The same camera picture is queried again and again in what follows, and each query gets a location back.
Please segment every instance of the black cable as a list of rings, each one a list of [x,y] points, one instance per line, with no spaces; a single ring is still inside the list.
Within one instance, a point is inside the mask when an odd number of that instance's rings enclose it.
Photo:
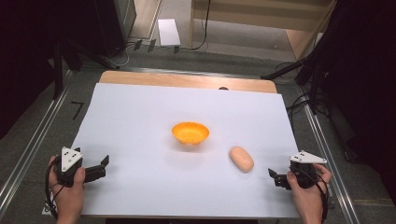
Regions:
[[[278,64],[278,65],[275,67],[275,72],[277,71],[277,68],[278,68],[280,65],[285,64],[285,63],[280,63],[280,64]]]
[[[289,120],[290,120],[290,127],[291,127],[291,130],[293,131],[293,133],[294,133],[293,109],[294,109],[294,107],[296,106],[295,104],[298,102],[298,100],[299,100],[300,98],[302,98],[303,96],[307,95],[307,94],[309,94],[309,92],[306,92],[306,93],[300,95],[299,97],[297,97],[297,99],[293,102],[293,104],[292,104],[291,106],[289,106],[289,107],[286,108],[286,110],[290,110],[290,113],[288,114],[288,116],[289,116]]]
[[[202,27],[202,31],[205,32],[204,20],[201,20],[201,27]],[[207,43],[207,41],[205,41],[205,42],[206,42],[206,49],[207,49],[207,48],[209,48],[209,44]]]
[[[304,104],[304,105],[307,105],[308,104],[308,101],[303,101],[303,102],[300,102],[300,104],[302,105],[302,104]],[[295,114],[295,113],[293,113],[293,109],[294,108],[292,108],[291,110],[290,110],[290,114],[289,114],[289,121],[290,121],[290,127],[291,127],[291,131],[294,133],[294,121],[293,121],[293,115]]]
[[[317,176],[320,178],[320,180],[324,183],[324,186],[326,187],[326,191],[329,192],[329,188],[327,187],[327,182],[324,181],[324,179],[317,174]]]
[[[315,109],[317,110],[317,112],[319,112],[320,114],[323,114],[323,115],[326,115],[327,116],[327,110],[326,110],[326,108],[325,108],[325,111],[321,111],[321,110],[319,110],[319,107],[320,106],[320,104],[317,104],[316,106],[315,106]]]
[[[207,36],[207,20],[209,19],[210,2],[211,2],[211,0],[209,0],[209,2],[207,3],[206,21],[205,21],[205,37],[204,37],[204,41],[202,42],[202,44],[201,44],[198,48],[191,49],[191,50],[200,49],[201,46],[206,42],[206,36]]]
[[[290,117],[290,116],[293,116],[293,115],[295,115],[295,114],[298,114],[303,108],[304,108],[304,107],[301,106],[297,111],[294,111],[292,114],[289,114],[289,117]]]
[[[301,102],[298,103],[297,105],[296,105],[295,103],[293,103],[293,105],[286,107],[286,110],[293,110],[294,108],[297,108],[297,107],[299,107],[300,105],[303,105],[303,104],[306,104],[306,103],[309,103],[309,99],[308,99],[308,100],[301,101]]]
[[[47,168],[46,172],[46,179],[45,179],[45,192],[46,192],[46,211],[50,211],[53,217],[55,219],[58,219],[58,213],[56,212],[56,206],[53,204],[53,201],[50,199],[50,171],[52,169],[52,166],[57,164],[61,160],[60,156],[55,157],[55,160],[53,160],[50,164],[49,167]]]
[[[306,66],[304,64],[305,64],[306,61],[308,61],[310,59],[310,57],[311,57],[311,54],[309,54],[305,58],[302,58],[301,60],[299,60],[299,61],[297,61],[297,62],[295,62],[295,63],[293,63],[293,64],[291,64],[291,65],[289,65],[287,67],[284,67],[284,68],[280,69],[279,71],[274,72],[273,74],[262,76],[262,77],[260,77],[260,79],[273,80],[273,79],[275,79],[277,77],[281,77],[284,74],[288,73],[289,71],[297,69],[297,68],[299,68],[301,66],[308,67],[308,66]]]
[[[58,194],[59,194],[63,189],[64,189],[64,186],[62,186],[62,187],[58,190],[58,192],[55,194],[55,196],[53,196],[53,198],[52,198],[52,203],[55,202],[56,196],[58,196]]]
[[[58,183],[56,183],[56,184],[53,184],[52,186],[50,186],[49,188],[50,189],[52,189],[53,187],[55,187],[55,186],[57,186],[57,185],[59,185]]]

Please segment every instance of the orange bowl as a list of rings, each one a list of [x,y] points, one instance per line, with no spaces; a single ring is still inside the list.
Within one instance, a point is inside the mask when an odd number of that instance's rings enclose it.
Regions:
[[[181,144],[198,145],[209,136],[209,130],[203,124],[188,121],[175,125],[172,134]]]

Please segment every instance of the white paper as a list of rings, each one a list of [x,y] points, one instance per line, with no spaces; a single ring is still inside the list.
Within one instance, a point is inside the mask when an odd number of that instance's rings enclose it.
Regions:
[[[181,145],[172,127],[203,123],[199,146]],[[229,151],[254,160],[242,173]],[[280,94],[97,84],[72,148],[83,165],[107,154],[106,177],[86,184],[83,215],[116,217],[297,217],[285,174],[297,152]]]
[[[160,41],[162,46],[180,45],[175,19],[158,20],[158,28],[160,30]]]

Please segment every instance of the black wall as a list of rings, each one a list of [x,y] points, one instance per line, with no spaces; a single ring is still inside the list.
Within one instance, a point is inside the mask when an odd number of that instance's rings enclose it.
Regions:
[[[396,204],[396,4],[337,5],[311,63],[328,72],[321,85],[340,112],[331,113],[339,133],[350,130],[342,136],[347,148],[380,173]]]
[[[0,138],[53,80],[50,1],[0,2]]]

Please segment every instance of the hand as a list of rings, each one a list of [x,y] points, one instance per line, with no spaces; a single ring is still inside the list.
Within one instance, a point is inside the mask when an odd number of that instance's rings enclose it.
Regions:
[[[323,178],[323,180],[326,183],[329,183],[330,179],[332,178],[332,173],[322,165],[314,164],[314,167],[319,171],[319,175]],[[294,203],[301,219],[303,220],[303,223],[321,223],[323,206],[318,187],[314,185],[309,189],[302,189],[298,185],[296,175],[291,171],[288,171],[287,178],[293,192]],[[323,192],[326,193],[325,183],[319,181],[318,184],[322,188]]]
[[[55,157],[51,157],[49,163],[55,160]],[[56,174],[52,166],[49,173],[49,186],[51,188],[52,195],[55,196],[62,186],[57,184]],[[84,180],[85,180],[85,169],[80,167],[77,169],[74,184],[72,188],[64,187],[62,191],[56,196],[55,202],[58,210],[58,224],[74,224],[78,222],[79,216],[84,205]]]

